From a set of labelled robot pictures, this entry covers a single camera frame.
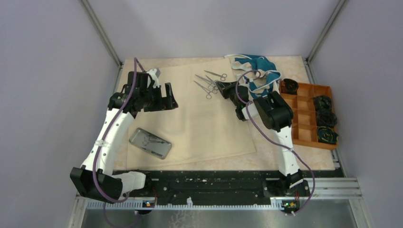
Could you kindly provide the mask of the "steel forceps laid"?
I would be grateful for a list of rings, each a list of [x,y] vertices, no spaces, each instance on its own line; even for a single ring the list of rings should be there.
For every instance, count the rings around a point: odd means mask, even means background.
[[[206,98],[207,99],[212,99],[212,95],[211,95],[212,91],[211,90],[207,89],[206,87],[202,86],[200,83],[198,83],[196,81],[194,81],[194,83],[196,85],[198,85],[204,92],[206,92]]]
[[[195,75],[195,76],[197,78],[201,79],[202,81],[204,81],[208,85],[208,88],[213,91],[213,93],[215,93],[215,94],[218,93],[217,87],[216,86],[211,86],[206,78],[204,78],[202,76],[199,76],[199,75]]]

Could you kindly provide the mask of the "beige cloth drape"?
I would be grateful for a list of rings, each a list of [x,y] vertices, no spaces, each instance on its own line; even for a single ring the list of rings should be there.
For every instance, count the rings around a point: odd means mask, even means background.
[[[207,99],[206,92],[194,83],[207,88],[207,84],[195,76],[203,76],[205,70],[225,73],[228,81],[235,79],[228,59],[160,69],[159,81],[171,83],[178,108],[140,112],[127,135],[142,128],[171,142],[173,147],[161,160],[129,143],[128,169],[157,169],[256,152],[249,126],[237,118],[234,104],[219,93]]]

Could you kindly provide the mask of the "metal instrument tray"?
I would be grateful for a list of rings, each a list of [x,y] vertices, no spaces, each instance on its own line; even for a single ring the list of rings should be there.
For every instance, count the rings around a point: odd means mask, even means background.
[[[156,136],[142,128],[137,128],[129,138],[131,145],[142,149],[161,160],[164,160],[173,145],[171,142]]]

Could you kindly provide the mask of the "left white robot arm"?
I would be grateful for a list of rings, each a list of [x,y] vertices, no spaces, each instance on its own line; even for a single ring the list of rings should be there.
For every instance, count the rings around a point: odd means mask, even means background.
[[[114,175],[113,167],[123,137],[140,111],[156,112],[178,108],[172,86],[165,83],[162,96],[157,68],[128,73],[122,92],[114,93],[107,106],[106,118],[94,146],[80,167],[72,168],[70,178],[82,197],[107,203],[122,202],[129,193],[140,196],[152,192],[152,183],[140,171]]]

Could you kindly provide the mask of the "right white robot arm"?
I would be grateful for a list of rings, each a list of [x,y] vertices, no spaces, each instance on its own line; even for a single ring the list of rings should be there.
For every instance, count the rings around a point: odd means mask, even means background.
[[[239,120],[252,120],[259,117],[263,125],[272,130],[276,140],[269,140],[280,147],[279,172],[284,176],[278,183],[279,191],[285,196],[291,196],[303,182],[302,172],[293,153],[292,120],[294,113],[290,106],[273,91],[263,97],[253,99],[249,105],[248,88],[237,85],[236,82],[216,81],[215,86],[224,99],[230,99],[235,105],[235,113]]]

